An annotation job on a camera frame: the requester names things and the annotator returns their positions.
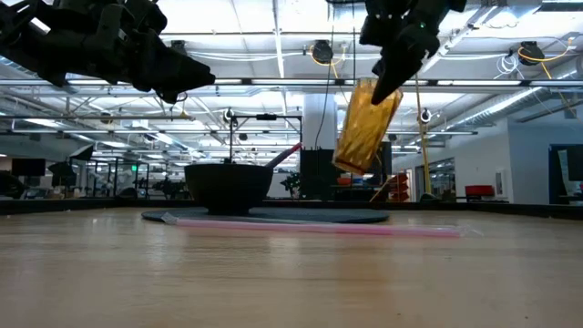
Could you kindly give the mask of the dark round woven placemat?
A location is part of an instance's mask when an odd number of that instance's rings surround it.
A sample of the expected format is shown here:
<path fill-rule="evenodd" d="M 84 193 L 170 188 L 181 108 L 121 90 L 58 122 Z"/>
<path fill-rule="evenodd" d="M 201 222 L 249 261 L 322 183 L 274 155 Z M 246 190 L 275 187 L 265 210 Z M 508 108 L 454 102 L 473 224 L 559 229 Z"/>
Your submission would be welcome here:
<path fill-rule="evenodd" d="M 264 223 L 373 224 L 389 220 L 389 213 L 368 209 L 254 208 L 240 213 L 212 213 L 204 208 L 172 208 L 141 213 L 143 220 L 222 220 Z"/>

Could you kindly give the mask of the black wall monitor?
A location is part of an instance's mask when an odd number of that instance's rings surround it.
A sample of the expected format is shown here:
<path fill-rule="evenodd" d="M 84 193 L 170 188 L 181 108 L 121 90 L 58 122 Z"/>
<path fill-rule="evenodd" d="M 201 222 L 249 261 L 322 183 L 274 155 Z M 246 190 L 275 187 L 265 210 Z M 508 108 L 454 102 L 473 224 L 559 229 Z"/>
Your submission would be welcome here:
<path fill-rule="evenodd" d="M 45 159 L 12 158 L 11 172 L 17 177 L 42 177 L 46 174 Z"/>

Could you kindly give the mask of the green potted plant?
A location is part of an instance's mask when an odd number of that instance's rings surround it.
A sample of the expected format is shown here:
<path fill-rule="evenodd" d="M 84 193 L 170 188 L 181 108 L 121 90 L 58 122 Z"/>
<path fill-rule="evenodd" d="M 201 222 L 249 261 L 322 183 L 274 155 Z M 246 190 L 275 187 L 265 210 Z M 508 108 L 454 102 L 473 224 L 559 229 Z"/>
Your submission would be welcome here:
<path fill-rule="evenodd" d="M 301 195 L 301 175 L 299 172 L 293 172 L 288 175 L 281 185 L 290 193 L 292 199 L 298 199 Z"/>

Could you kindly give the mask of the fork with pink handle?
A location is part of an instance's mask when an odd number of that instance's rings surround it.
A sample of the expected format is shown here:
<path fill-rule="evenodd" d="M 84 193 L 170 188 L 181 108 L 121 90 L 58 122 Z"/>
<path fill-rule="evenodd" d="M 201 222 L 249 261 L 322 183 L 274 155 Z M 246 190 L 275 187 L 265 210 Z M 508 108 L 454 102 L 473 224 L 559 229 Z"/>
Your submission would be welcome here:
<path fill-rule="evenodd" d="M 270 168 L 270 169 L 274 169 L 279 164 L 281 164 L 284 160 L 286 160 L 290 155 L 292 155 L 298 149 L 300 149 L 301 147 L 302 147 L 302 143 L 298 142 L 297 144 L 295 144 L 291 148 L 285 149 L 283 152 L 281 152 L 279 155 L 277 155 L 274 159 L 272 159 L 267 164 L 265 164 L 265 167 Z"/>

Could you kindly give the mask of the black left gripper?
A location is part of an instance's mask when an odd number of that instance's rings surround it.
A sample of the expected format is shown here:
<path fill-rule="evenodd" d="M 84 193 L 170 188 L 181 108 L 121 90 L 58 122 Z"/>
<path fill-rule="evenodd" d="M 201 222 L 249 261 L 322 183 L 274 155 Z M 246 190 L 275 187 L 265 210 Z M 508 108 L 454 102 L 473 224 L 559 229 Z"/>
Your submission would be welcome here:
<path fill-rule="evenodd" d="M 153 89 L 165 103 L 215 83 L 210 68 L 159 38 L 158 0 L 0 1 L 0 56 L 55 86 L 68 73 Z"/>

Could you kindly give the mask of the black ceramic bowl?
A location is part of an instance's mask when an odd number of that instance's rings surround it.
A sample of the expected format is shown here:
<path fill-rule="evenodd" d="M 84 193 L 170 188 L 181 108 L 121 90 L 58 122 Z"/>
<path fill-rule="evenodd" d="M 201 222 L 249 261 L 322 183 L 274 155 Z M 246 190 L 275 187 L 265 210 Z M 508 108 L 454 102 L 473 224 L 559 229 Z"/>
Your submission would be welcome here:
<path fill-rule="evenodd" d="M 193 164 L 184 168 L 191 198 L 209 214 L 247 214 L 266 198 L 273 169 L 244 164 Z"/>

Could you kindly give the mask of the amber faceted plastic tumbler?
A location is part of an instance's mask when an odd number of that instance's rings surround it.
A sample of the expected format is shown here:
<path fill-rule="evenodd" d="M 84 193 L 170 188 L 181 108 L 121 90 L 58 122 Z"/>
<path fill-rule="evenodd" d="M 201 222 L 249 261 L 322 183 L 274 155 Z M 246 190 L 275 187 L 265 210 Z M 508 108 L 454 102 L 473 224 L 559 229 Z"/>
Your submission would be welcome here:
<path fill-rule="evenodd" d="M 363 175 L 371 167 L 402 101 L 403 92 L 397 88 L 379 105 L 374 105 L 376 83 L 375 78 L 362 78 L 353 89 L 332 157 L 332 164 L 338 169 Z"/>

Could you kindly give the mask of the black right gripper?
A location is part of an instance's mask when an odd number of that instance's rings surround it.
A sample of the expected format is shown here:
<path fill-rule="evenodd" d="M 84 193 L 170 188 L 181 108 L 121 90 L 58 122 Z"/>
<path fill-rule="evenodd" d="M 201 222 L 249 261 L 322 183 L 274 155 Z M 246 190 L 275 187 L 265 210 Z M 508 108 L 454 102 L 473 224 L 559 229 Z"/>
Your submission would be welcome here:
<path fill-rule="evenodd" d="M 440 46 L 439 25 L 451 10 L 463 12 L 467 0 L 364 0 L 367 16 L 359 43 L 380 46 L 373 66 L 378 76 L 372 104 L 381 104 L 419 71 L 423 59 Z"/>

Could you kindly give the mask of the dark monitor screen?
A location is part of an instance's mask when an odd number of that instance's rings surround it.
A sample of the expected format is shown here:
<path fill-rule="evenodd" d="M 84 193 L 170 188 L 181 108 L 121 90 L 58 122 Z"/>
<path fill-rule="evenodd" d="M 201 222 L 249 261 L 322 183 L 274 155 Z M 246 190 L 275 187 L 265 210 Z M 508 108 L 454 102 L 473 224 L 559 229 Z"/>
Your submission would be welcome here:
<path fill-rule="evenodd" d="M 548 198 L 550 204 L 583 207 L 583 144 L 549 146 Z"/>

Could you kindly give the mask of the black equipment cabinet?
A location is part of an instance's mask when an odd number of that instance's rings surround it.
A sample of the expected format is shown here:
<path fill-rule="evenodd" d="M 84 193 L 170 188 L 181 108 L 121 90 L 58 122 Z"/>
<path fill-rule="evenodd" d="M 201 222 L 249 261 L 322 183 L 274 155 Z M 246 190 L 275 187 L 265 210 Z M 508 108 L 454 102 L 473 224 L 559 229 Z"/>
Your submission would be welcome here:
<path fill-rule="evenodd" d="M 351 173 L 332 164 L 332 149 L 302 150 L 300 154 L 301 195 L 309 200 L 369 201 L 392 173 L 393 149 L 383 142 L 369 169 Z M 352 184 L 340 186 L 339 177 L 351 177 Z"/>

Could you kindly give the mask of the black test rig frame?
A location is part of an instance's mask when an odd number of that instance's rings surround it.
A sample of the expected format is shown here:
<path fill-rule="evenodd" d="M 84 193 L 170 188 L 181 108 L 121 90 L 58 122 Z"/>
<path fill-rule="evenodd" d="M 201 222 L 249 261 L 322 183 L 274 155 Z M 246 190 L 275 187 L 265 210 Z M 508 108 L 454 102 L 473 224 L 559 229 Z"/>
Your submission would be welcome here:
<path fill-rule="evenodd" d="M 278 120 L 278 119 L 283 119 L 300 136 L 300 141 L 303 141 L 303 134 L 302 134 L 303 119 L 302 119 L 302 116 L 277 115 L 277 114 L 270 114 L 270 113 L 256 114 L 256 115 L 235 115 L 234 113 L 231 113 L 230 117 L 229 117 L 229 125 L 230 125 L 229 159 L 228 159 L 229 163 L 231 163 L 233 161 L 233 136 L 236 132 L 236 130 L 234 129 L 234 121 L 237 120 L 239 122 L 238 128 L 242 128 L 243 125 L 249 119 L 255 119 L 258 121 L 274 121 L 274 120 Z M 292 124 L 292 119 L 297 119 L 299 121 L 299 127 L 296 127 Z"/>

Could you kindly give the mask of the red shelf unit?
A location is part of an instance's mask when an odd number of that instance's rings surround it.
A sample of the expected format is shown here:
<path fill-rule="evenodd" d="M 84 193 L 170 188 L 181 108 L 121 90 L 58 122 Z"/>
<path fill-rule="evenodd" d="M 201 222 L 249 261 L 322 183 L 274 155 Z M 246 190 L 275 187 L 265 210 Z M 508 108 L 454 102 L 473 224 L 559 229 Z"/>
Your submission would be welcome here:
<path fill-rule="evenodd" d="M 390 202 L 407 202 L 410 199 L 409 179 L 406 173 L 398 173 L 387 181 Z"/>

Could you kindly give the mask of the red box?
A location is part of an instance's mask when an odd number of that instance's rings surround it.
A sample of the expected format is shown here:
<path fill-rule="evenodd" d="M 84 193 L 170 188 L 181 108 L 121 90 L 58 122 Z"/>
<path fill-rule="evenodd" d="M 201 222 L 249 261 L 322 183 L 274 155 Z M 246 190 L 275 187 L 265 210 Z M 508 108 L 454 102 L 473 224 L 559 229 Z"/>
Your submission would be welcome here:
<path fill-rule="evenodd" d="M 467 197 L 494 197 L 496 195 L 495 189 L 491 185 L 466 185 L 465 195 Z"/>

